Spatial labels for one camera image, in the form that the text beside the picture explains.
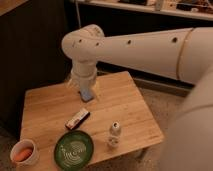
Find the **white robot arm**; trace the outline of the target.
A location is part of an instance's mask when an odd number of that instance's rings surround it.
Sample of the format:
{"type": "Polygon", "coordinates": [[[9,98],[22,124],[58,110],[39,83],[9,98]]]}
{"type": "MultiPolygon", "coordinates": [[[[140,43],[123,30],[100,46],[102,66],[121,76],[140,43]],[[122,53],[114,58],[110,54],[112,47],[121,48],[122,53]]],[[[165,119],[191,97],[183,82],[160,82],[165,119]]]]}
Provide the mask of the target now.
{"type": "Polygon", "coordinates": [[[61,42],[71,79],[85,94],[103,61],[194,85],[166,132],[160,171],[213,171],[213,27],[106,37],[91,24],[61,42]]]}

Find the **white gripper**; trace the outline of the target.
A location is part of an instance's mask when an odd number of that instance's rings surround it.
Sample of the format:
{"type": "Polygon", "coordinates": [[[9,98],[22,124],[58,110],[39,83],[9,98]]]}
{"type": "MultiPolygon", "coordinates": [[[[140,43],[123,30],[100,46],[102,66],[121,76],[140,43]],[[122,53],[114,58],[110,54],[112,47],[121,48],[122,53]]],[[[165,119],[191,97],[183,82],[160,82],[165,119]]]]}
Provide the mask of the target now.
{"type": "Polygon", "coordinates": [[[95,94],[99,95],[100,86],[99,83],[96,83],[96,77],[97,77],[97,70],[94,70],[91,74],[86,76],[82,76],[75,73],[74,71],[71,71],[71,78],[69,79],[69,85],[76,87],[79,91],[90,90],[94,86],[93,90],[95,94]]]}

